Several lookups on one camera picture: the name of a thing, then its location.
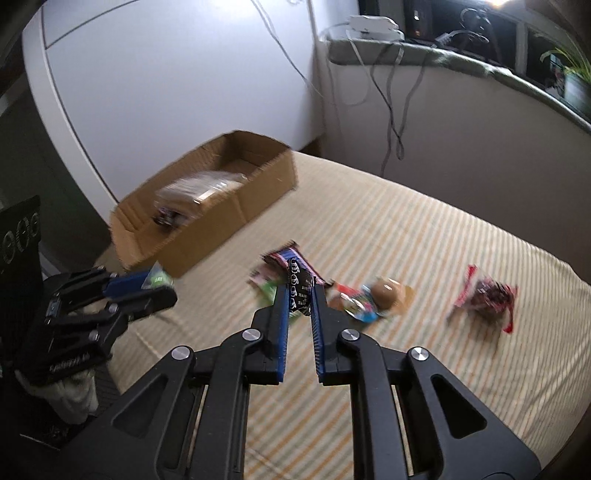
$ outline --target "red candy wrapper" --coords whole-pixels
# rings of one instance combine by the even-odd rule
[[[476,265],[468,265],[466,284],[454,306],[474,310],[496,320],[505,333],[513,333],[513,309],[518,287],[497,282]]]

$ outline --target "cable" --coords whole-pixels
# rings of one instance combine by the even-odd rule
[[[264,7],[260,4],[259,0],[251,0],[251,2],[254,5],[254,7],[256,8],[256,11],[258,12],[259,16],[261,17],[262,22],[265,24],[265,28],[269,32],[269,35],[271,36],[271,38],[273,40],[275,40],[275,43],[277,43],[277,45],[279,46],[279,48],[283,52],[283,55],[285,55],[285,58],[287,58],[287,61],[291,64],[291,66],[298,73],[298,75],[300,75],[302,80],[304,80],[304,83],[308,86],[308,88],[310,88],[311,90],[314,90],[318,95],[320,95],[321,98],[324,98],[322,93],[320,93],[320,91],[314,86],[314,84],[312,84],[312,82],[306,78],[306,75],[304,75],[300,71],[300,69],[297,67],[297,65],[294,63],[294,61],[291,59],[290,55],[287,53],[287,50],[285,49],[285,47],[281,43],[281,40],[279,40],[277,33],[275,32],[275,27],[273,25],[273,22],[271,21],[271,17],[267,13],[267,11],[264,9]]]
[[[396,57],[396,61],[394,61],[394,64],[392,65],[392,69],[390,70],[390,73],[388,74],[388,79],[386,80],[386,89],[387,89],[388,97],[386,97],[386,95],[384,95],[382,89],[379,87],[378,82],[375,80],[375,76],[374,76],[375,68],[379,64],[380,59],[393,45],[394,45],[394,43],[389,43],[389,44],[385,45],[382,48],[382,50],[380,51],[380,53],[378,54],[378,56],[376,57],[374,64],[369,69],[369,75],[372,79],[372,82],[374,83],[374,86],[376,87],[376,89],[378,90],[382,99],[384,100],[384,103],[386,104],[386,107],[388,108],[388,112],[389,112],[389,123],[388,123],[388,133],[387,133],[388,148],[386,150],[386,155],[385,155],[384,159],[382,160],[382,166],[380,168],[380,176],[382,178],[384,177],[386,165],[388,164],[388,160],[390,158],[390,155],[392,154],[392,132],[394,133],[394,135],[396,135],[396,138],[398,141],[397,142],[397,149],[396,149],[398,159],[402,160],[404,158],[404,146],[402,144],[402,138],[398,134],[398,131],[396,130],[396,125],[394,123],[394,110],[392,108],[392,79],[394,78],[395,68],[398,64],[400,64],[400,61],[402,60],[402,56],[404,55],[404,48],[402,45],[400,45],[400,47],[399,47],[398,56]]]
[[[351,38],[351,35],[349,34],[349,30],[345,30],[345,35],[347,35],[347,40],[349,40],[349,43],[351,44],[351,48],[353,48],[353,52],[355,52],[355,56],[357,57],[357,60],[359,60],[359,64],[365,69],[365,73],[367,74],[367,77],[368,77],[368,84],[367,84],[367,88],[365,89],[365,95],[363,96],[363,98],[359,102],[356,102],[356,103],[343,102],[343,104],[346,106],[358,106],[358,105],[361,105],[362,103],[365,103],[365,101],[368,99],[369,85],[371,84],[371,75],[369,72],[369,67],[365,63],[363,63],[363,59],[361,58],[361,55],[359,54],[359,50],[357,49],[357,45],[355,45],[355,42],[353,41],[353,39]]]
[[[427,55],[423,57],[423,62],[421,63],[421,70],[418,72],[417,79],[414,82],[414,85],[408,92],[406,100],[404,101],[404,110],[402,111],[402,121],[400,122],[400,137],[402,137],[404,130],[406,129],[407,117],[408,117],[408,108],[410,107],[410,100],[412,100],[415,92],[417,91],[418,87],[421,85],[423,81],[423,77],[425,76],[425,68],[427,67]]]

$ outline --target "bed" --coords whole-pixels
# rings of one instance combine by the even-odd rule
[[[426,347],[547,465],[591,402],[591,287],[545,251],[438,200],[321,158],[294,160],[297,190],[178,279],[173,309],[116,342],[109,370],[119,389],[177,345],[209,348],[248,327],[262,306],[250,271],[293,239],[325,278],[411,285],[409,311],[365,333],[401,351]],[[519,286],[512,335],[452,309],[472,263]],[[252,387],[245,478],[352,475],[349,390],[318,384],[310,322],[300,317],[284,383]]]

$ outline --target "white cloth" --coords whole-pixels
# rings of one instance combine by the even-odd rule
[[[99,407],[94,370],[84,370],[43,387],[31,385],[18,370],[15,376],[29,395],[47,400],[66,423],[84,423]]]

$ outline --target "round brown candy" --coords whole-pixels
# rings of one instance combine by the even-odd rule
[[[369,289],[377,308],[389,310],[398,301],[398,283],[390,278],[378,278]]]

